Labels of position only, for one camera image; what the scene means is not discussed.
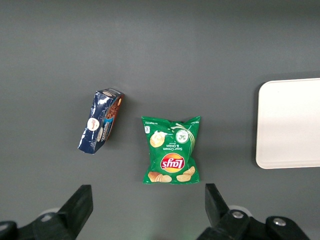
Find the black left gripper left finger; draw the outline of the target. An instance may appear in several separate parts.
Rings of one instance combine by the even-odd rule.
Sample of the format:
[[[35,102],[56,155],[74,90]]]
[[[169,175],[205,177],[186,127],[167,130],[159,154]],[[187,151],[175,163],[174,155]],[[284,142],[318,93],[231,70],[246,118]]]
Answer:
[[[2,221],[0,238],[2,240],[75,240],[92,211],[92,186],[81,185],[56,212],[45,212],[20,228],[14,221]]]

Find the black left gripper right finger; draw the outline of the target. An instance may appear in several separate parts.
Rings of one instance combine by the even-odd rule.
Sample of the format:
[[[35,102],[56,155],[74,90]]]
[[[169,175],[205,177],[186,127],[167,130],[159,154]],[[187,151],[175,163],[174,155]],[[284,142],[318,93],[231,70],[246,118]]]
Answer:
[[[230,209],[214,183],[205,185],[205,211],[210,222],[199,240],[308,240],[293,220],[269,216],[262,223],[240,209]]]

